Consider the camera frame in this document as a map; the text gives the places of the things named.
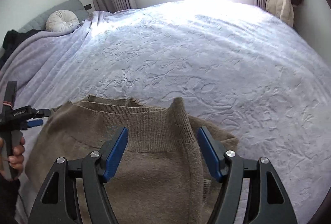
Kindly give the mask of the person's left hand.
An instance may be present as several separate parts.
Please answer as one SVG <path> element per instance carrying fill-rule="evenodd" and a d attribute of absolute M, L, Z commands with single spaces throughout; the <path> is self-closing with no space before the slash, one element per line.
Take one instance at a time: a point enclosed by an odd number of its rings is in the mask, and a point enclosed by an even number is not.
<path fill-rule="evenodd" d="M 13 155 L 5 158 L 1 157 L 1 175 L 7 180 L 7 181 L 13 181 L 16 180 L 24 171 L 24 156 L 23 153 L 25 152 L 25 139 L 22 137 L 20 139 L 20 143 L 18 146 L 13 147 Z M 7 163 L 10 167 L 12 167 L 14 170 L 17 171 L 17 176 L 12 178 L 11 175 L 7 175 L 4 164 Z"/>

